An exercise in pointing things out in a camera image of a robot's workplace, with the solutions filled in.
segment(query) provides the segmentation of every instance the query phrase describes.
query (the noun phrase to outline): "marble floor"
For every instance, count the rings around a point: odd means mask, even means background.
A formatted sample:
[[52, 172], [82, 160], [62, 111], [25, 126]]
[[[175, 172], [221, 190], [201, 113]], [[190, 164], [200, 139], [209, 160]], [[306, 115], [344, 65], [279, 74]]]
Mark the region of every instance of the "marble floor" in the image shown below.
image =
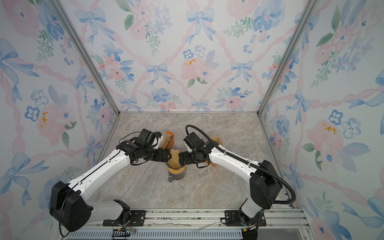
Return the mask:
[[[257, 116], [250, 113], [121, 114], [105, 156], [115, 149], [120, 138], [143, 128], [173, 132], [175, 143], [172, 149], [186, 151], [183, 139], [187, 124], [199, 127], [209, 136], [220, 137], [223, 146], [242, 157], [272, 162]], [[249, 183], [222, 166], [198, 169], [188, 165], [183, 179], [169, 183], [165, 163], [150, 161], [121, 169], [90, 200], [120, 199], [131, 208], [239, 208], [248, 196]], [[285, 200], [283, 191], [278, 198]]]

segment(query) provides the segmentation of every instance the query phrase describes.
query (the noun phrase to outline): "robotic arm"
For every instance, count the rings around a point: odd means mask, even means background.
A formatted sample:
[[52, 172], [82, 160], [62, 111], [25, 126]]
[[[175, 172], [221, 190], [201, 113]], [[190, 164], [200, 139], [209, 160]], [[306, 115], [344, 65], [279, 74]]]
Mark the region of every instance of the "robotic arm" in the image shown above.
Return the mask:
[[[194, 132], [189, 134], [189, 127], [199, 131], [208, 141], [204, 142]], [[270, 162], [264, 160], [259, 163], [244, 159], [211, 140], [202, 130], [193, 125], [187, 125], [185, 129], [187, 137], [184, 142], [188, 151], [179, 154], [181, 166], [196, 164], [199, 167], [199, 163], [213, 162], [249, 181], [250, 197], [238, 212], [243, 225], [255, 224], [257, 213], [270, 209], [274, 203], [290, 204], [295, 201], [294, 191], [289, 184], [277, 176]], [[121, 225], [127, 224], [131, 218], [127, 204], [117, 199], [113, 202], [90, 202], [89, 198], [120, 169], [129, 164], [138, 165], [136, 162], [139, 158], [145, 161], [167, 162], [171, 155], [168, 149], [159, 148], [161, 140], [161, 133], [143, 129], [138, 137], [119, 143], [109, 156], [80, 177], [67, 184], [63, 182], [55, 184], [51, 192], [50, 214], [59, 221], [59, 229], [62, 224], [69, 232], [73, 232], [87, 222], [98, 220], [116, 220]], [[282, 184], [291, 192], [292, 198], [289, 201], [275, 201]]]

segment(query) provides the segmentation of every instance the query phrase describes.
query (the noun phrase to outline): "black mounting plate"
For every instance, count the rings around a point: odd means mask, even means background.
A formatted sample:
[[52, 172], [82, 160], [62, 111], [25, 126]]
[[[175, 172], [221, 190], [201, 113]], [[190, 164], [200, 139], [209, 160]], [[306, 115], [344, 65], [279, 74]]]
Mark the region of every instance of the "black mounting plate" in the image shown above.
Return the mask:
[[[237, 223], [229, 223], [226, 226], [228, 226], [228, 227], [243, 227], [244, 226], [240, 222], [238, 210], [226, 210], [226, 211], [224, 211], [224, 213], [225, 213], [226, 222], [237, 222]], [[260, 225], [259, 226], [265, 227], [266, 221], [265, 221], [264, 213], [262, 212], [261, 214], [262, 215], [260, 217]]]
[[[145, 210], [130, 210], [131, 217], [133, 217], [130, 222], [131, 227], [142, 227], [144, 225], [145, 220]], [[119, 227], [121, 224], [116, 220], [104, 220], [104, 227]]]

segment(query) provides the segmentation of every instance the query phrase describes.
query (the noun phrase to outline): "floral wallpaper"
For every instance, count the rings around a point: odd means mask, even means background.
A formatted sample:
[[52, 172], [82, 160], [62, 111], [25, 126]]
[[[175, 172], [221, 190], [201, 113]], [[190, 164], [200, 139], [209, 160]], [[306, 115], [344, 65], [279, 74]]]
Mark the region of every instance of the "floral wallpaper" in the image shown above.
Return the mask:
[[0, 239], [51, 239], [51, 189], [91, 168], [116, 115], [43, 0], [0, 1]]
[[120, 110], [255, 111], [307, 0], [61, 3]]
[[317, 240], [384, 239], [382, 9], [320, 0], [262, 113]]

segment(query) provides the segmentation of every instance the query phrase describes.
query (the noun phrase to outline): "metal corner post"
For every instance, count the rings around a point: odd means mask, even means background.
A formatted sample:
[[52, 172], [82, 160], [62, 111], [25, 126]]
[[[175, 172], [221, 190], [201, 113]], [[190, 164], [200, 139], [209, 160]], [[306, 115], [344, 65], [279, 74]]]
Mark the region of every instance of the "metal corner post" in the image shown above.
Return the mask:
[[65, 12], [60, 0], [50, 0], [48, 1], [49, 5], [51, 6], [52, 10], [56, 14], [59, 21], [62, 23], [63, 28], [68, 33], [69, 37], [72, 39], [73, 44], [76, 48], [76, 50], [79, 52], [80, 56], [84, 60], [85, 65], [88, 67], [89, 71], [92, 74], [92, 77], [95, 79], [95, 82], [97, 86], [100, 88], [101, 92], [104, 94], [104, 97], [108, 104], [113, 109], [114, 113], [116, 115], [119, 115], [120, 111], [118, 107], [116, 106], [115, 102], [113, 101], [113, 98], [109, 91], [107, 90], [106, 85], [104, 84], [103, 80], [100, 78], [99, 73], [95, 67], [95, 65], [92, 62], [91, 57], [89, 56], [87, 50], [85, 49], [84, 44], [81, 42], [79, 35], [77, 34], [71, 20], [69, 19], [67, 13]]
[[300, 19], [299, 24], [297, 25], [297, 29], [293, 33], [292, 40], [289, 43], [286, 51], [283, 54], [283, 57], [281, 59], [281, 64], [279, 65], [278, 69], [276, 70], [275, 77], [273, 78], [271, 84], [269, 85], [269, 87], [265, 93], [265, 96], [263, 98], [263, 102], [260, 105], [260, 108], [258, 110], [259, 117], [265, 111], [266, 106], [267, 106], [267, 104], [268, 104], [268, 102], [269, 102], [269, 100], [273, 94], [273, 91], [275, 90], [275, 88], [279, 82], [279, 79], [283, 75], [283, 71], [284, 71], [285, 67], [288, 65], [288, 62], [289, 62], [293, 52], [295, 51], [296, 46], [299, 43], [299, 40], [300, 40], [301, 36], [303, 35], [305, 29], [308, 27], [308, 23], [312, 17], [312, 14], [313, 14], [315, 7], [316, 7], [318, 2], [319, 2], [319, 0], [308, 0], [308, 4], [303, 11], [303, 15]]

